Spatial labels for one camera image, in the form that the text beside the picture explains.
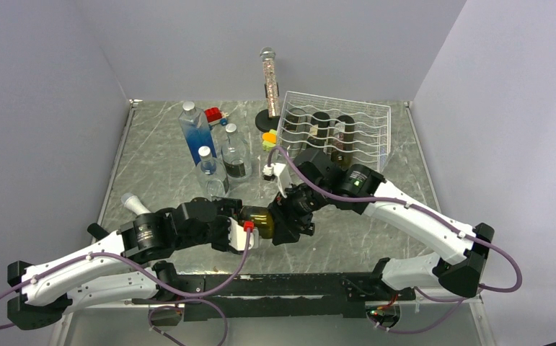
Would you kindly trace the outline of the clear round glass bottle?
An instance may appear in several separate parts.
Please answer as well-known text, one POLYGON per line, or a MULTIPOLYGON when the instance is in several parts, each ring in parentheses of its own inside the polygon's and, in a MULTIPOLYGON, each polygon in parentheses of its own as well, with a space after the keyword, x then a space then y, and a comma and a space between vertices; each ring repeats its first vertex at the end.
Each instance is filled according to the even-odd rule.
POLYGON ((213 157, 208 146, 201 146, 198 155, 200 161, 196 165, 196 172, 204 195, 209 199, 227 198, 230 184, 224 165, 213 157))

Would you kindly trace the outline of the clear glass wine bottle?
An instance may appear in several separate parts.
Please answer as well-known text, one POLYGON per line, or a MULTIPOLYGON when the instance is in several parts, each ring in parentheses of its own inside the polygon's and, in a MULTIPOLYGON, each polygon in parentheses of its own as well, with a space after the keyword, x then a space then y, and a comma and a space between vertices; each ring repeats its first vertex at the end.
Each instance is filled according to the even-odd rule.
POLYGON ((298 108, 288 108, 283 121, 281 145, 288 155, 294 157, 300 152, 306 122, 306 111, 298 108))

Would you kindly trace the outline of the green wine bottle brown label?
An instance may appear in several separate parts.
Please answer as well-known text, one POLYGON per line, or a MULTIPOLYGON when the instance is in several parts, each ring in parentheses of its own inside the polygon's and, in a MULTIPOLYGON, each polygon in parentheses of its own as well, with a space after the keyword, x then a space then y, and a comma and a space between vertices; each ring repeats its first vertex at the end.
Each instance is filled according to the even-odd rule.
POLYGON ((355 121, 350 115, 341 115, 332 130, 331 160, 341 169, 347 169, 353 160, 355 121))

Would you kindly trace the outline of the dark green wine bottle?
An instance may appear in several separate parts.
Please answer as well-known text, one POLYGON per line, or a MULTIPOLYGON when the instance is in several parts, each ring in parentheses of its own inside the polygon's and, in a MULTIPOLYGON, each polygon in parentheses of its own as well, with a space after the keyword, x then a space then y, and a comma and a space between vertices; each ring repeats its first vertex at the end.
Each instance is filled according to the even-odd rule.
POLYGON ((306 148, 325 150, 329 133, 330 116, 326 112, 315 112, 310 119, 306 148))

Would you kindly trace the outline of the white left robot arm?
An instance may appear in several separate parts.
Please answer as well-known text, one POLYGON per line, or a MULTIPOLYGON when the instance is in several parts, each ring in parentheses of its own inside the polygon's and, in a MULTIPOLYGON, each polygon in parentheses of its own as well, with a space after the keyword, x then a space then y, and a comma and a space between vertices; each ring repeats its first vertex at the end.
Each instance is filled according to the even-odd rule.
POLYGON ((185 285, 169 257, 177 251, 210 245, 220 252, 247 255, 258 244, 257 228, 241 221, 240 200, 195 198, 176 208, 150 212, 131 206, 136 218, 117 231, 97 224, 89 232, 97 241, 60 259, 8 266, 16 291, 6 315, 14 326, 33 330, 54 324, 64 314, 127 299, 168 303, 202 298, 208 291, 185 285))

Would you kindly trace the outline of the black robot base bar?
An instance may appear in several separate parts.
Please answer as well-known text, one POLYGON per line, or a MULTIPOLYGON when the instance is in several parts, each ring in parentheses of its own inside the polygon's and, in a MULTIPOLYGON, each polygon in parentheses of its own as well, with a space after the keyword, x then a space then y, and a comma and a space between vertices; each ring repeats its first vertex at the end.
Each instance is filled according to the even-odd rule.
POLYGON ((240 275, 207 296, 228 318, 341 316, 415 300, 411 288, 394 291, 370 272, 240 275))

